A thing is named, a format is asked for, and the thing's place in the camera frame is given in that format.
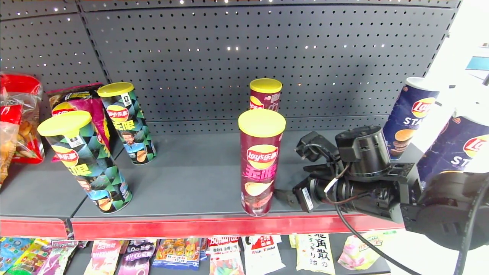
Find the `red chip can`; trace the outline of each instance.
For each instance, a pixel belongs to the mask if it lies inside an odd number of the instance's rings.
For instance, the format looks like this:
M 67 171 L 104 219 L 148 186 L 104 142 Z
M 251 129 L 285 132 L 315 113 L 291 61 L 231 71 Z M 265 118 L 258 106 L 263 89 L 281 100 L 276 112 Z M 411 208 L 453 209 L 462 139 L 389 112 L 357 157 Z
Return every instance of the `red chip can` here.
M 250 82 L 249 108 L 278 111 L 282 83 L 276 79 L 259 78 Z
M 272 110 L 254 109 L 240 115 L 241 205 L 254 217 L 271 208 L 285 118 Z

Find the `blue chip can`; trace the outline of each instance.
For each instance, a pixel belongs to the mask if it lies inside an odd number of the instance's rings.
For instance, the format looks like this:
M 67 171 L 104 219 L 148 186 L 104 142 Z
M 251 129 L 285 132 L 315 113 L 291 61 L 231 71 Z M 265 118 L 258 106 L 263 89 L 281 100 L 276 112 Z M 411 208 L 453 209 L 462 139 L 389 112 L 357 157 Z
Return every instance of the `blue chip can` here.
M 418 162 L 421 185 L 441 173 L 462 172 L 489 140 L 489 123 L 457 111 Z
M 384 125 L 387 150 L 392 160 L 400 159 L 416 130 L 440 93 L 422 77 L 408 77 Z

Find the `red snack bag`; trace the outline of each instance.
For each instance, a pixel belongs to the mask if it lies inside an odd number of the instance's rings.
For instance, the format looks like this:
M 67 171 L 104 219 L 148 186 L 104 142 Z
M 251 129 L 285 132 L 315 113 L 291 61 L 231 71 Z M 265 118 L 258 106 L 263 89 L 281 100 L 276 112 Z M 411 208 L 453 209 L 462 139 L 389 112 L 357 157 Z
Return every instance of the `red snack bag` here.
M 51 115 L 56 116 L 71 111 L 87 111 L 92 117 L 92 122 L 97 130 L 97 139 L 109 148 L 109 129 L 102 100 L 97 94 L 102 83 L 80 85 L 60 90 L 46 92 L 51 106 Z M 59 161 L 57 155 L 53 161 Z
M 41 163 L 44 148 L 37 126 L 43 87 L 30 75 L 0 72 L 0 78 L 2 105 L 22 105 L 22 120 L 12 162 Z
M 21 123 L 22 106 L 0 107 L 0 187 L 7 177 L 8 166 L 15 153 L 19 124 Z

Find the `green geometric chip can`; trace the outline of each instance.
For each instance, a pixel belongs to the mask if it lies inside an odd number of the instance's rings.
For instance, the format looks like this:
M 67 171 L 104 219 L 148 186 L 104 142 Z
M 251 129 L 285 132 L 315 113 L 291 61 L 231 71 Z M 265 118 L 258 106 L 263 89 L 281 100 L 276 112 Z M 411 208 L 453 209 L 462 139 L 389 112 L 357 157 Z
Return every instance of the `green geometric chip can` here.
M 133 163 L 141 165 L 152 161 L 156 157 L 156 149 L 134 93 L 134 85 L 112 83 L 101 87 L 97 93 Z
M 48 118 L 38 127 L 61 162 L 103 213 L 114 213 L 133 198 L 126 180 L 86 111 Z

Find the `pegboard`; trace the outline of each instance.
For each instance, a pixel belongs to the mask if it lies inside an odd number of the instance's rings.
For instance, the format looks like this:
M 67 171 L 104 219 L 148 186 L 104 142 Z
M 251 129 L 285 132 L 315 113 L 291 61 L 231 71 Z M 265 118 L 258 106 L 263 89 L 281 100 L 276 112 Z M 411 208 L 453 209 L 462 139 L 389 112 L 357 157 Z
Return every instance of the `pegboard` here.
M 34 75 L 50 91 L 106 82 L 78 14 L 23 18 L 0 22 L 2 71 Z M 41 116 L 49 117 L 47 97 Z
M 365 125 L 383 126 L 388 115 L 369 116 L 336 116 L 336 117 L 300 117 L 286 118 L 288 131 L 301 130 L 338 130 L 350 129 Z M 205 120 L 205 121 L 169 121 L 149 122 L 151 133 L 156 135 L 181 134 L 211 134 L 235 133 L 239 131 L 238 123 L 232 119 Z
M 0 20 L 78 12 L 74 1 L 1 0 Z
M 236 119 L 248 84 L 283 82 L 286 117 L 386 115 L 423 76 L 454 10 L 393 5 L 234 6 L 87 13 L 112 81 L 148 121 Z
M 101 11 L 137 8 L 177 8 L 177 7 L 215 7 L 244 5 L 292 5 L 292 4 L 375 4 L 375 5 L 415 5 L 432 7 L 457 7 L 456 0 L 160 0 L 160 1 L 82 1 L 85 11 Z

